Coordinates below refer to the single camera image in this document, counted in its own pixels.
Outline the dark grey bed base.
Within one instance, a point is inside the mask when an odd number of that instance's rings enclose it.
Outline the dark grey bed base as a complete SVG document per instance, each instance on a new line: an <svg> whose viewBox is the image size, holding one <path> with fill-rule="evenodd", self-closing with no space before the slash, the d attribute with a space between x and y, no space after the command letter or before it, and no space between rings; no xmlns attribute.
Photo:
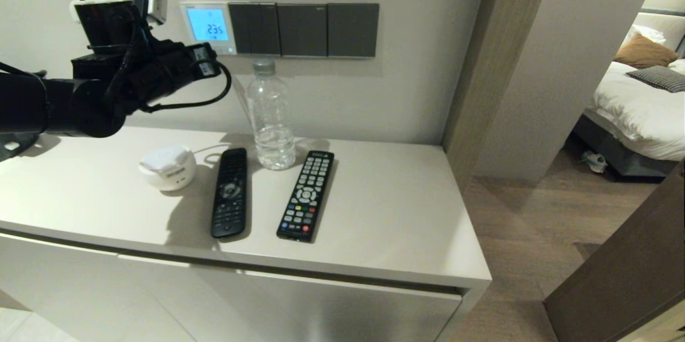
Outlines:
<svg viewBox="0 0 685 342"><path fill-rule="evenodd" d="M665 179L685 157L685 137L631 139L591 110L582 113L572 133L590 151L602 155L619 179Z"/></svg>

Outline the white pillow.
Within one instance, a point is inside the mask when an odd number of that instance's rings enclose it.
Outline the white pillow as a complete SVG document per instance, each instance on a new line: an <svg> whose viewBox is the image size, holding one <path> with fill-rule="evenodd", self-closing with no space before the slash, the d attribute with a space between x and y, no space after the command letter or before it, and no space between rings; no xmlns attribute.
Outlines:
<svg viewBox="0 0 685 342"><path fill-rule="evenodd" d="M620 45L620 48L623 48L624 46L629 44L629 42L632 41L635 35L641 35L642 37L645 37L651 42L660 45L664 45L666 42L665 35L661 31L646 26L631 25L629 31L626 34L626 37L624 37L623 42Z"/></svg>

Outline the beige cabinet door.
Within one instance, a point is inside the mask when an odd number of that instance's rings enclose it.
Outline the beige cabinet door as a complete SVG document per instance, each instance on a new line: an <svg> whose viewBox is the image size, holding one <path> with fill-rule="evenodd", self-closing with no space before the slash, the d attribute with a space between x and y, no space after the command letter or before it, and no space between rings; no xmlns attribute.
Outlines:
<svg viewBox="0 0 685 342"><path fill-rule="evenodd" d="M81 342L195 342L115 253L0 234L0 290Z"/></svg>

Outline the white round smart speaker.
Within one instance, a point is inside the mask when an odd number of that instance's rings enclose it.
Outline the white round smart speaker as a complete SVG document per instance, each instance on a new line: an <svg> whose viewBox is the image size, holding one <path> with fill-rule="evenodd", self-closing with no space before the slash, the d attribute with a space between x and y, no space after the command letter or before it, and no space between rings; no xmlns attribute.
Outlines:
<svg viewBox="0 0 685 342"><path fill-rule="evenodd" d="M139 172L151 187L173 192L188 186L196 175L195 154L186 146L174 145L148 152L139 161Z"/></svg>

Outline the black remote with coloured buttons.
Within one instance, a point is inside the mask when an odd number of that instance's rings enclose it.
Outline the black remote with coloured buttons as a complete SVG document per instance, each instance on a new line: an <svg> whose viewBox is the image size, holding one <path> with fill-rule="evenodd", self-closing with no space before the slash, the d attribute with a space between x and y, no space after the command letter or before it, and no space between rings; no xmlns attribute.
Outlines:
<svg viewBox="0 0 685 342"><path fill-rule="evenodd" d="M334 154L328 151L307 154L278 224L277 237L307 244L313 242L334 159Z"/></svg>

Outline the checkered grey pillow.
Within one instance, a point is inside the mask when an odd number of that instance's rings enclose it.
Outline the checkered grey pillow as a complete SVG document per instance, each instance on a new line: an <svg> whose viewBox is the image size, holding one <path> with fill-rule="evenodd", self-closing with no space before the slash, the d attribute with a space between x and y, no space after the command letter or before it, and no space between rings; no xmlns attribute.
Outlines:
<svg viewBox="0 0 685 342"><path fill-rule="evenodd" d="M626 73L626 76L669 93L685 92L685 74L663 66L653 66L651 68L631 71Z"/></svg>

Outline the brown wooden door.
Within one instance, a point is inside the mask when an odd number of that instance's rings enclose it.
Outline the brown wooden door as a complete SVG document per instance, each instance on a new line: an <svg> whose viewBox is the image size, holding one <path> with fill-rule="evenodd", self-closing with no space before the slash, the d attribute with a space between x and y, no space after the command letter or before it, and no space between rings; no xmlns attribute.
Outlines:
<svg viewBox="0 0 685 342"><path fill-rule="evenodd" d="M685 301L685 159L544 301L558 342L618 342Z"/></svg>

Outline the right white drawer front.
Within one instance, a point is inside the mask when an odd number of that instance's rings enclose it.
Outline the right white drawer front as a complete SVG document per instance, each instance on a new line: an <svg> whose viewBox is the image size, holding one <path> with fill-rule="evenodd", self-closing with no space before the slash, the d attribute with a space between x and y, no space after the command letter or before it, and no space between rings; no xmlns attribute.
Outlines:
<svg viewBox="0 0 685 342"><path fill-rule="evenodd" d="M457 293L119 256L198 342L434 342Z"/></svg>

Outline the bed with white duvet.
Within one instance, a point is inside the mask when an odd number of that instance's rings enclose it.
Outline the bed with white duvet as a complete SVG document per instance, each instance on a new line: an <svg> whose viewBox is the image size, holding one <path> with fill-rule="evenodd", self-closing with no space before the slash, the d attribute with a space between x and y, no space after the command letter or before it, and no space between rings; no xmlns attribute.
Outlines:
<svg viewBox="0 0 685 342"><path fill-rule="evenodd" d="M685 157L685 92L670 93L627 75L635 70L612 62L584 113L627 149L678 162Z"/></svg>

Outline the white and teal sneaker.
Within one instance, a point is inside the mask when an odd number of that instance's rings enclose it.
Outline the white and teal sneaker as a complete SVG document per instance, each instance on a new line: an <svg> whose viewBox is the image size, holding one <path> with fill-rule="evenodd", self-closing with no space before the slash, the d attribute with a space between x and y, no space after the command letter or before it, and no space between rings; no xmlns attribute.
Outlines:
<svg viewBox="0 0 685 342"><path fill-rule="evenodd" d="M581 162L587 165L592 173L604 174L608 163L604 156L592 151L585 151L581 154Z"/></svg>

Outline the grey multi-rocker wall switch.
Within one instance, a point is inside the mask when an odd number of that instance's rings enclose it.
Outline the grey multi-rocker wall switch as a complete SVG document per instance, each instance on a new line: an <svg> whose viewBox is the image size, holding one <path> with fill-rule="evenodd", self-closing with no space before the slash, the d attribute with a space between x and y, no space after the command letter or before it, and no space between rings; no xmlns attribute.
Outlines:
<svg viewBox="0 0 685 342"><path fill-rule="evenodd" d="M281 55L276 3L232 2L228 9L238 55Z"/></svg>

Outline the plain black remote control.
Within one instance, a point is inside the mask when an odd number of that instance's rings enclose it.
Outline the plain black remote control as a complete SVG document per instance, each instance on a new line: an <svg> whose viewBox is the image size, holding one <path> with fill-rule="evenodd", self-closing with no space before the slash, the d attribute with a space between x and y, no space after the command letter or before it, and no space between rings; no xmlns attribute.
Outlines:
<svg viewBox="0 0 685 342"><path fill-rule="evenodd" d="M247 224L247 150L228 149L218 162L210 234L224 239L243 232Z"/></svg>

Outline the beige sideboard cabinet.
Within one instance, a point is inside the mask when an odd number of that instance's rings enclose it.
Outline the beige sideboard cabinet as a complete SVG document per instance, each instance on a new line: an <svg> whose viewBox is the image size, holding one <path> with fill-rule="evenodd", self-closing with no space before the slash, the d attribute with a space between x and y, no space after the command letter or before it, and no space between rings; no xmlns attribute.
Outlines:
<svg viewBox="0 0 685 342"><path fill-rule="evenodd" d="M43 139L0 163L0 234L111 252L284 275L457 293L434 342L448 342L492 277L443 150L399 143L300 139L298 161L269 171L247 135L126 127L109 139ZM148 152L188 147L193 181L151 187ZM210 234L221 154L247 150L247 224ZM313 242L277 237L310 151L334 154Z"/></svg>

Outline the wooden door frame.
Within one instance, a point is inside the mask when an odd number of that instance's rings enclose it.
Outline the wooden door frame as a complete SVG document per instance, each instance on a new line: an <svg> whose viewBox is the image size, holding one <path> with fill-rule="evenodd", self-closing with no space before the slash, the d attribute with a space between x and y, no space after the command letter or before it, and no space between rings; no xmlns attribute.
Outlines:
<svg viewBox="0 0 685 342"><path fill-rule="evenodd" d="M441 145L460 193L475 170L541 0L481 0Z"/></svg>

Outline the white wall thermostat panel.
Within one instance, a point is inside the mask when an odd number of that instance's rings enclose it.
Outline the white wall thermostat panel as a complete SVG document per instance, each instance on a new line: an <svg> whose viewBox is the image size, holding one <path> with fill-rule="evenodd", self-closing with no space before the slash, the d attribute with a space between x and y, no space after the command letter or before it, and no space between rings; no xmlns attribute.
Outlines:
<svg viewBox="0 0 685 342"><path fill-rule="evenodd" d="M182 2L179 4L193 43L208 43L218 55L237 55L228 2Z"/></svg>

